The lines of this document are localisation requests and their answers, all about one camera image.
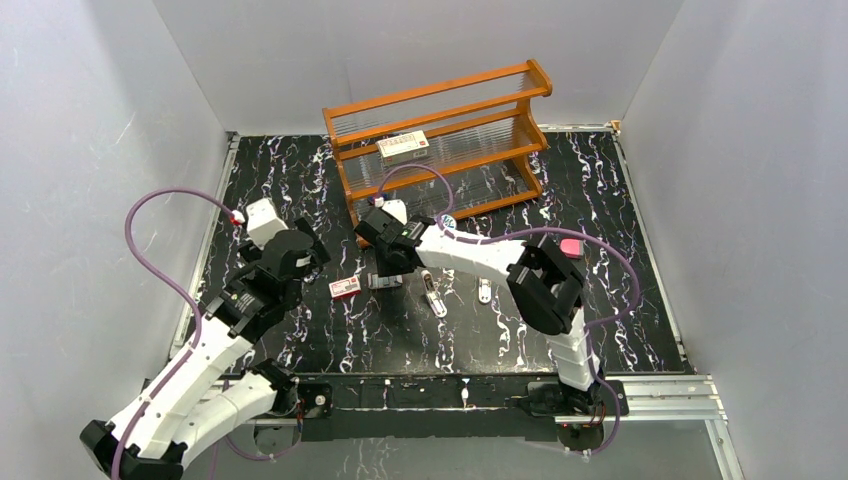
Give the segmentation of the small red white staple box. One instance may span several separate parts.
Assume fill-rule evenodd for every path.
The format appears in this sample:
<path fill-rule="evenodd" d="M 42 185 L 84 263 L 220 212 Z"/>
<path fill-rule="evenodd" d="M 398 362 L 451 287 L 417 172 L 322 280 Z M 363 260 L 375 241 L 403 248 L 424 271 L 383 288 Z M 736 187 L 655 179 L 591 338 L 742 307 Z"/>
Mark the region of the small red white staple box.
<path fill-rule="evenodd" d="M 362 287 L 359 277 L 353 275 L 331 282 L 329 284 L 329 291 L 333 300 L 339 300 L 359 294 L 362 291 Z"/>

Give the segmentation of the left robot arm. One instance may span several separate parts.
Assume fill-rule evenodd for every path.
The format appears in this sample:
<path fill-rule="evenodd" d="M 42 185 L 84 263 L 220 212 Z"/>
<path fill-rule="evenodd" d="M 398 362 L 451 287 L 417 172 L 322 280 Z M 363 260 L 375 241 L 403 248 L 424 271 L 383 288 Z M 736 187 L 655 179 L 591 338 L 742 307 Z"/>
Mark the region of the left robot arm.
<path fill-rule="evenodd" d="M 246 421 L 300 409 L 297 377 L 273 359 L 205 397 L 238 358 L 300 305 L 305 278 L 330 259 L 304 218 L 265 244 L 250 240 L 240 253 L 247 264 L 208 305 L 199 332 L 178 356 L 124 410 L 82 430 L 83 446 L 109 478 L 179 479 L 202 451 Z"/>

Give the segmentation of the white stapler part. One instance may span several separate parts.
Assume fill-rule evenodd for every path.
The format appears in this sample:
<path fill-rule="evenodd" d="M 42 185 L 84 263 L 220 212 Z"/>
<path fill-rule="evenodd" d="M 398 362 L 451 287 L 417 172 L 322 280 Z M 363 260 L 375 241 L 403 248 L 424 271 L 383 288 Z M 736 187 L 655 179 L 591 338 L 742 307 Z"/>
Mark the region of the white stapler part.
<path fill-rule="evenodd" d="M 447 308 L 437 291 L 432 273 L 429 270 L 422 270 L 420 275 L 424 284 L 425 298 L 428 305 L 437 318 L 445 318 L 447 315 Z"/>

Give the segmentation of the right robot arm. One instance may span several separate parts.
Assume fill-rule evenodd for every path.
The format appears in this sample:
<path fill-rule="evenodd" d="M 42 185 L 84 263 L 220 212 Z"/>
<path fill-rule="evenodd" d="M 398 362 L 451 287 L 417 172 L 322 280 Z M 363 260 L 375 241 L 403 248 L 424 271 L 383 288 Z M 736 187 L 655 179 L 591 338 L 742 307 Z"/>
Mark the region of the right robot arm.
<path fill-rule="evenodd" d="M 354 230 L 374 248 L 382 275 L 452 269 L 509 291 L 520 319 L 544 335 L 557 368 L 557 390 L 530 396 L 535 414 L 591 415 L 599 407 L 600 362 L 588 346 L 584 277 L 551 235 L 496 240 L 420 215 L 401 222 L 381 208 L 372 208 Z"/>

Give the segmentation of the cardboard staple tray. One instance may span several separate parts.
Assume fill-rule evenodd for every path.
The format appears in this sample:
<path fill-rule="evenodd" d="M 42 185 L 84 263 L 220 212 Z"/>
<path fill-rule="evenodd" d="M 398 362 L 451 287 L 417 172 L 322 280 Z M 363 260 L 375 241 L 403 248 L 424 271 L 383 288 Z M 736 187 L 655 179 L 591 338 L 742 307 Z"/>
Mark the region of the cardboard staple tray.
<path fill-rule="evenodd" d="M 370 290 L 397 288 L 403 285 L 403 277 L 401 275 L 381 276 L 377 273 L 370 273 L 367 278 L 367 285 Z"/>

